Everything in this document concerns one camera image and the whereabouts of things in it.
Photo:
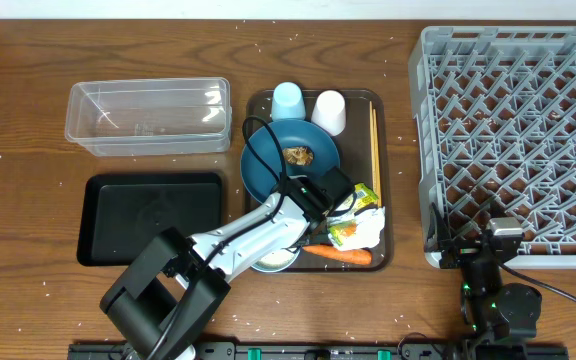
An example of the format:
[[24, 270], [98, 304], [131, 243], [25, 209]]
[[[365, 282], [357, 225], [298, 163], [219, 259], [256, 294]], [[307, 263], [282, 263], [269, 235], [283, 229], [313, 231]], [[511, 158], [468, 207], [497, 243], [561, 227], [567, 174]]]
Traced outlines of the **brown mushroom food scrap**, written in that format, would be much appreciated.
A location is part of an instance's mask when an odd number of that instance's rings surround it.
[[309, 166], [314, 161], [314, 152], [307, 146], [284, 148], [282, 154], [286, 163], [293, 166]]

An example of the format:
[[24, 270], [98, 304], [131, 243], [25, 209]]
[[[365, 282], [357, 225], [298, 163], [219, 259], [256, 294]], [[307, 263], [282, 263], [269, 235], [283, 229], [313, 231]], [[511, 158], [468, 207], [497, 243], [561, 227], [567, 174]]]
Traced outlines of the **dark blue plate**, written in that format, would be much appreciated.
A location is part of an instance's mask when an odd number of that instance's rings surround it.
[[[278, 139], [281, 148], [307, 146], [314, 152], [314, 161], [309, 166], [293, 166], [286, 163], [289, 177], [305, 175], [316, 179], [330, 168], [340, 166], [340, 156], [332, 138], [318, 126], [304, 120], [280, 120], [270, 122], [270, 129]], [[247, 192], [258, 202], [263, 203], [271, 194], [282, 172], [279, 152], [264, 127], [256, 130], [249, 143], [261, 159], [270, 167], [269, 171], [244, 147], [240, 160], [240, 172]]]

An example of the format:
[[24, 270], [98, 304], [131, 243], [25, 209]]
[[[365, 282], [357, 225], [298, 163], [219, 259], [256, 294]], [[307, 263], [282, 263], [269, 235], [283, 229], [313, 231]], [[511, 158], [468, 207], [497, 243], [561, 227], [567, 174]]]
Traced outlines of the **light blue bowl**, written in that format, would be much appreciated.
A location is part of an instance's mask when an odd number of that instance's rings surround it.
[[262, 273], [276, 273], [290, 267], [298, 258], [301, 249], [292, 247], [274, 251], [252, 265], [252, 268]]

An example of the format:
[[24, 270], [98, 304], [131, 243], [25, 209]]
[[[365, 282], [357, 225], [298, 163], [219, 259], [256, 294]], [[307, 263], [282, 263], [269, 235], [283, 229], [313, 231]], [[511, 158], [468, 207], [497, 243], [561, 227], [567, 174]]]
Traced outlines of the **pile of white rice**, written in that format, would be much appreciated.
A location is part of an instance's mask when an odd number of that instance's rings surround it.
[[279, 268], [289, 265], [296, 254], [288, 249], [272, 252], [258, 261], [258, 265], [266, 268]]

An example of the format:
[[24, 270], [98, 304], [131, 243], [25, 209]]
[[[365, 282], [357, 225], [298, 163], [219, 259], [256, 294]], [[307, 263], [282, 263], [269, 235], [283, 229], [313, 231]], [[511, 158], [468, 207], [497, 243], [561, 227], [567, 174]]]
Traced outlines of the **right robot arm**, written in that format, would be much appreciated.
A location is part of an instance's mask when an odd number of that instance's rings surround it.
[[430, 209], [430, 249], [440, 252], [440, 268], [461, 272], [461, 312], [474, 329], [472, 336], [448, 345], [441, 357], [526, 359], [525, 341], [537, 334], [542, 295], [532, 286], [504, 283], [501, 276], [501, 267], [517, 256], [524, 238], [519, 221], [493, 217], [476, 239], [458, 241], [451, 237], [437, 205]]

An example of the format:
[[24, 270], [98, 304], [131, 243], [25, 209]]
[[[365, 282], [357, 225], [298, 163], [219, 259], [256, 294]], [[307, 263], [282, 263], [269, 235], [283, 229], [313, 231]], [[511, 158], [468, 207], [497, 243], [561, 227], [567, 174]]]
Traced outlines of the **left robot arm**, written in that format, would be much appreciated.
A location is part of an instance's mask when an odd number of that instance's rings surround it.
[[100, 301], [145, 359], [188, 355], [231, 281], [264, 256], [295, 244], [336, 207], [321, 181], [290, 179], [254, 211], [221, 228], [155, 236]]

